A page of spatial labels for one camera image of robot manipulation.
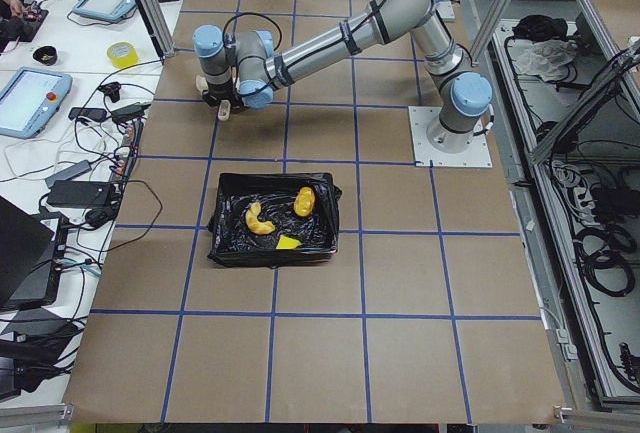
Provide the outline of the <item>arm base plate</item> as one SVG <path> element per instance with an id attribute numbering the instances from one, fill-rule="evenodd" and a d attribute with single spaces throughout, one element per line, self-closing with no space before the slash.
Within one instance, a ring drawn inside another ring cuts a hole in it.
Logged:
<path id="1" fill-rule="evenodd" d="M 442 0 L 436 4 L 436 11 L 444 22 L 454 22 L 455 10 L 451 0 Z"/>
<path id="2" fill-rule="evenodd" d="M 440 124 L 440 107 L 409 106 L 414 165 L 436 168 L 491 168 L 488 140 L 479 118 L 472 132 L 457 134 Z"/>

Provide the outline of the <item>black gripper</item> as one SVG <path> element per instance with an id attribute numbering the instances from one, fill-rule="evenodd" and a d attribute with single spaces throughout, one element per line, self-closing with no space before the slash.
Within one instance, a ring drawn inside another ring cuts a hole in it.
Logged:
<path id="1" fill-rule="evenodd" d="M 208 83 L 209 92 L 219 98 L 228 99 L 231 102 L 231 111 L 236 113 L 246 109 L 239 94 L 236 92 L 234 83 L 232 80 L 225 81 L 224 83 L 212 84 Z"/>

